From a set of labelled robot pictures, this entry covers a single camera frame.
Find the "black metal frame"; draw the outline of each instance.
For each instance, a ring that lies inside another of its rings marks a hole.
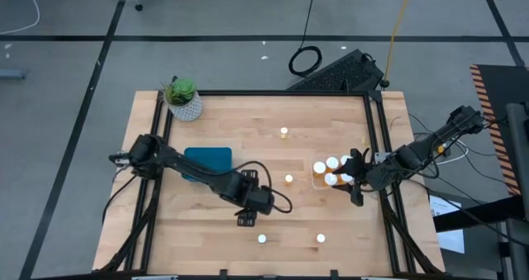
[[[376,153],[379,151],[378,147],[378,141],[376,137],[376,131],[374,128],[374,118],[371,108],[371,102],[374,101],[377,107],[377,112],[379,114],[379,121],[380,121],[380,127],[382,130],[382,137],[384,142],[384,149],[386,152],[390,152],[392,150],[391,147],[391,141],[389,139],[389,130],[388,130],[388,124],[386,122],[386,116],[384,111],[384,105],[382,101],[382,95],[380,91],[369,91],[369,92],[356,92],[356,93],[344,93],[344,92],[299,92],[299,91],[284,91],[284,90],[207,90],[207,91],[199,91],[201,96],[337,96],[337,97],[362,97],[364,100],[364,107],[365,107],[365,116],[367,120],[368,130],[369,130],[369,140],[371,144],[371,149],[373,150],[373,153]],[[158,101],[155,108],[155,114],[151,126],[151,133],[157,133],[158,126],[160,123],[160,113],[161,113],[161,107],[162,102]],[[164,132],[163,132],[163,138],[166,141],[169,141],[169,133],[171,128],[171,122],[172,122],[173,116],[171,112],[167,112],[167,116],[165,118],[165,126],[164,126]],[[158,200],[160,198],[160,189],[161,189],[161,182],[163,178],[163,171],[160,172],[159,177],[154,180],[155,185],[152,193],[152,198],[155,199],[155,205],[156,209],[158,206]],[[139,218],[141,217],[141,214],[143,212],[143,207],[145,204],[145,196],[147,193],[147,184],[148,180],[141,180],[141,186],[138,192],[138,201],[136,203],[136,209],[134,214],[134,222],[133,226],[137,225]],[[393,184],[393,200],[395,204],[395,211],[398,215],[398,219],[400,223],[403,225],[404,229],[407,231],[407,223],[406,223],[406,216],[404,212],[404,206],[403,206],[403,199],[401,192],[398,188],[397,184]],[[379,197],[381,201],[381,206],[384,207],[383,200],[388,199],[388,193],[386,190],[382,190],[379,192]],[[389,219],[386,216],[383,216],[384,218],[384,228],[386,233],[386,240],[388,243],[388,256],[389,256],[389,262],[391,265],[392,274],[394,277],[401,277],[401,278],[412,278],[412,279],[424,279],[424,278],[430,278],[430,279],[463,279],[463,278],[453,278],[452,276],[445,275],[445,274],[425,274],[425,273],[417,273],[415,269],[415,262],[412,256],[412,253],[410,252],[409,248],[404,244],[404,253],[405,253],[405,259],[406,259],[406,265],[407,265],[407,272],[402,272],[399,267],[398,262],[398,254],[397,254],[397,246],[395,243],[394,233],[393,233],[393,227],[390,223]],[[148,275],[148,265],[150,260],[150,251],[152,247],[152,240],[154,235],[154,228],[155,228],[155,219],[156,214],[153,215],[153,218],[150,220],[150,222],[147,225],[147,231],[145,233],[145,244],[144,249],[141,256],[141,268],[139,270],[132,270],[133,260],[134,260],[134,253],[136,252],[136,246],[133,245],[131,250],[129,251],[129,254],[126,257],[126,262],[124,265],[124,272],[101,272],[101,273],[92,273],[87,275],[77,275],[77,276],[66,276],[65,279],[96,279],[96,278],[112,278],[112,275],[114,274],[118,278],[123,278],[124,274],[126,274],[126,277],[130,276],[146,276]],[[301,280],[301,279],[310,279],[310,280],[323,280],[323,279],[332,279],[332,280],[356,280],[361,279],[361,277],[341,277],[338,274],[338,271],[331,270],[330,276],[326,277],[296,277],[296,276],[258,276],[265,278],[273,278],[273,279],[284,279],[284,280]],[[224,279],[255,279],[256,276],[228,276],[226,270],[220,270],[218,275],[210,275],[210,276],[198,276],[198,275],[178,275],[178,279],[189,279],[189,280],[200,280],[200,279],[218,279],[218,280],[224,280]]]

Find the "hazard stripe tape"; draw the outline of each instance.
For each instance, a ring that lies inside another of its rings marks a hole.
[[[481,76],[478,65],[470,65],[470,75],[474,81],[474,86],[476,88],[476,93],[478,94],[479,103],[481,104],[481,109],[484,116],[489,121],[496,120],[496,116],[494,115],[492,104],[488,99],[487,89],[483,83],[483,77]],[[488,132],[490,133],[494,151],[496,152],[496,157],[498,158],[500,168],[502,169],[503,181],[508,187],[508,192],[512,195],[519,195],[520,189],[518,187],[516,174],[512,170],[512,165],[510,163],[509,157],[507,156],[507,149],[505,149],[505,144],[502,139],[502,134],[499,131],[498,124],[492,124],[489,127]]]

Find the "gray floor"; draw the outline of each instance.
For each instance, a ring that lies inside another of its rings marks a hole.
[[[117,35],[300,35],[308,1],[144,0],[144,11],[137,12],[128,0]],[[509,31],[529,36],[521,12],[529,0],[495,1]],[[22,34],[104,36],[116,6],[115,0],[38,2],[41,23]],[[401,3],[315,0],[308,34],[388,36]],[[34,16],[30,0],[0,0],[0,31],[27,25]],[[410,0],[400,34],[501,35],[484,0]],[[388,53],[385,42],[310,45],[321,48],[324,65],[360,49],[383,69]],[[121,147],[135,91],[159,88],[173,74],[193,77],[201,89],[285,89],[298,81],[287,67],[298,46],[297,41],[112,42],[33,277],[90,271],[114,172],[107,156]],[[0,82],[0,279],[20,274],[101,47],[82,41],[0,42],[0,68],[31,70],[25,81]],[[529,44],[517,48],[528,63]],[[296,65],[311,62],[303,56]],[[390,89],[404,91],[408,110],[435,129],[459,105],[479,107],[470,64],[514,65],[504,43],[397,43]],[[412,127],[423,131],[415,121]],[[463,140],[493,151],[485,132]],[[471,159],[483,173],[500,178],[495,158]],[[441,167],[441,176],[479,200],[507,196],[501,183],[481,178],[465,161]],[[460,195],[440,181],[428,186]],[[454,272],[484,273],[446,261]]]

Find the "potted plant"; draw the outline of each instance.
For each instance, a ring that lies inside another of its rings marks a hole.
[[[164,100],[173,115],[181,121],[193,121],[202,114],[202,99],[198,96],[195,82],[190,78],[173,76],[171,83],[164,85]]]

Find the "white plant pot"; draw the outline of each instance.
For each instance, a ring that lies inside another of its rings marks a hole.
[[[203,109],[202,99],[200,99],[200,96],[198,96],[198,92],[196,91],[193,95],[193,99],[191,99],[191,102],[188,102],[183,106],[173,106],[168,102],[167,105],[169,106],[169,109],[173,115],[180,121],[197,120],[202,114]]]

